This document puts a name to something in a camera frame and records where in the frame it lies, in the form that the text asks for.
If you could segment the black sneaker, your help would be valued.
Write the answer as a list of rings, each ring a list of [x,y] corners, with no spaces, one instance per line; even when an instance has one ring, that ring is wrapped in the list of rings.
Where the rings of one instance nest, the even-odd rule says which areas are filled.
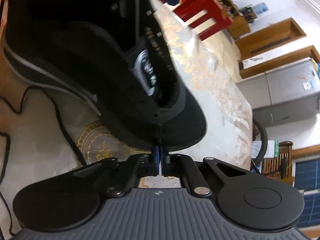
[[[20,78],[80,98],[130,146],[179,151],[206,134],[150,0],[8,0],[3,51]]]

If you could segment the black shoelace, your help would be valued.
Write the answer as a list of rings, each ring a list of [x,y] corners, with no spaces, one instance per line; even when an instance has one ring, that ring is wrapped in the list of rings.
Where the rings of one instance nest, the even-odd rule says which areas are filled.
[[[32,89],[27,92],[22,113],[15,114],[1,102],[1,131],[10,136],[10,151],[4,179],[1,182],[1,231],[10,239],[9,231],[20,227],[12,210],[15,194],[23,187],[66,173],[78,166],[76,156],[59,127],[55,108],[73,140],[82,128],[87,108],[69,95]]]

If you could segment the floral lace tablecloth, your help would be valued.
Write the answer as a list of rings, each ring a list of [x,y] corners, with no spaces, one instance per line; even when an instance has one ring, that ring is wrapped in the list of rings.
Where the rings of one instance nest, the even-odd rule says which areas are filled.
[[[179,77],[150,0],[9,0],[4,55],[42,90],[87,102],[122,141],[144,152],[88,165],[23,188],[10,217],[13,239],[249,239],[224,215],[210,188],[217,172],[178,150],[198,143],[207,124]]]

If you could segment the red wooden chair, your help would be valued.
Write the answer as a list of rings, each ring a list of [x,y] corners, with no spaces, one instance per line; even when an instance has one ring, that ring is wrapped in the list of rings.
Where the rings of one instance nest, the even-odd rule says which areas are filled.
[[[226,29],[233,23],[232,17],[225,12],[217,0],[180,0],[175,5],[174,13],[183,21],[187,22],[201,11],[206,13],[189,24],[189,28],[194,29],[207,20],[214,20],[215,24],[199,33],[200,40],[204,41],[215,33]]]

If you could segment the wooden sideboard cabinet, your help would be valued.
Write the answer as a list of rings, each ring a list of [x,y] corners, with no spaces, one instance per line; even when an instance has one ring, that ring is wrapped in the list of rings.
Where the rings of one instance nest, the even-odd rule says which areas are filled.
[[[241,36],[250,33],[249,25],[233,0],[217,0],[233,20],[233,23],[227,27],[231,36],[236,40]]]

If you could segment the black bicycle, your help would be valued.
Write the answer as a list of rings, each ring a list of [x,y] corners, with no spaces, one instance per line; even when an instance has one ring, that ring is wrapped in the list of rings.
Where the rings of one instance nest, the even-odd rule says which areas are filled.
[[[252,148],[251,148],[251,171],[256,174],[262,174],[266,177],[271,175],[279,175],[280,179],[284,179],[287,175],[288,157],[283,157],[278,166],[270,172],[263,172],[261,165],[268,148],[268,136],[266,129],[253,118],[252,126]]]

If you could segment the white green box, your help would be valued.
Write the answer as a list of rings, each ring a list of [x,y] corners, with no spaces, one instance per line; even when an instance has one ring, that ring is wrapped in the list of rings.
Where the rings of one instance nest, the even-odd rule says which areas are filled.
[[[264,158],[273,159],[273,158],[278,158],[278,156],[279,156],[279,141],[269,140]]]

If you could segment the silver refrigerator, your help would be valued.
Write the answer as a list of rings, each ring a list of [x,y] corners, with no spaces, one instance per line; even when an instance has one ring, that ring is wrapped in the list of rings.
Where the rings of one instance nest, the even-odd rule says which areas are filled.
[[[312,118],[319,113],[319,76],[309,57],[237,83],[265,127]]]

